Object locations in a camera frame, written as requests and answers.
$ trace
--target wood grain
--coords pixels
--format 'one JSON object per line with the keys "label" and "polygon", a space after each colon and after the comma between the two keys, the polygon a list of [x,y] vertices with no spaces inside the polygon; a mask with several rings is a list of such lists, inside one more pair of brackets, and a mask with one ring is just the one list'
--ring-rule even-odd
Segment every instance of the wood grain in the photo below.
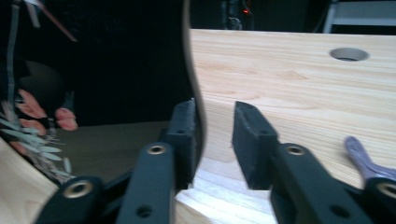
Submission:
{"label": "wood grain", "polygon": [[[310,148],[338,179],[360,187],[343,140],[396,168],[396,36],[191,31],[208,137],[194,186],[177,195],[177,223],[276,223],[267,191],[247,189],[231,146],[233,104],[257,106],[281,142]],[[361,62],[329,56],[366,50]],[[0,223],[29,223],[55,190],[0,143]]]}

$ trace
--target wooden workbench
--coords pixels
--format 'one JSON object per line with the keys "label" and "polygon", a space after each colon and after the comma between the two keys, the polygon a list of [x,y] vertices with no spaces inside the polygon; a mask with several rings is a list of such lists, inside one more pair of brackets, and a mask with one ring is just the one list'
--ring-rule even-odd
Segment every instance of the wooden workbench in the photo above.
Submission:
{"label": "wooden workbench", "polygon": [[[192,30],[191,43],[208,136],[194,187],[177,195],[177,223],[276,222],[269,193],[247,189],[233,154],[236,100],[353,186],[361,177],[343,148],[349,135],[374,162],[396,168],[396,36]],[[369,58],[339,61],[329,55],[338,48]],[[0,172],[0,223],[29,223],[55,187],[0,144],[0,170],[12,172]]]}

